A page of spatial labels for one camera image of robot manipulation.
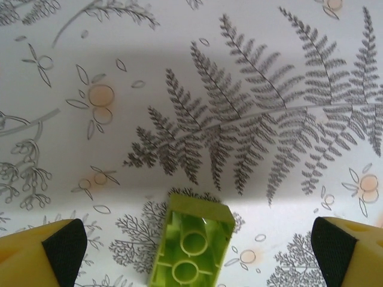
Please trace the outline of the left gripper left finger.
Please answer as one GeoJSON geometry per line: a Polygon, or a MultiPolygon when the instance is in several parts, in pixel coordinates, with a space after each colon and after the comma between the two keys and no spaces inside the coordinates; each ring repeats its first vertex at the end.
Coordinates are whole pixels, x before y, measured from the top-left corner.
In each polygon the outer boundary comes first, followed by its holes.
{"type": "Polygon", "coordinates": [[[1,237],[1,286],[74,286],[87,249],[82,220],[1,237]]]}

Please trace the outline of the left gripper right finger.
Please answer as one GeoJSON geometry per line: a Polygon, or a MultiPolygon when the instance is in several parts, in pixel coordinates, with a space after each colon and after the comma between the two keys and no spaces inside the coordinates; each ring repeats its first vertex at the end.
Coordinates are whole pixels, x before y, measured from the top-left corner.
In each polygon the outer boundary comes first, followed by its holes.
{"type": "Polygon", "coordinates": [[[318,217],[311,246],[327,286],[382,286],[382,228],[318,217]]]}

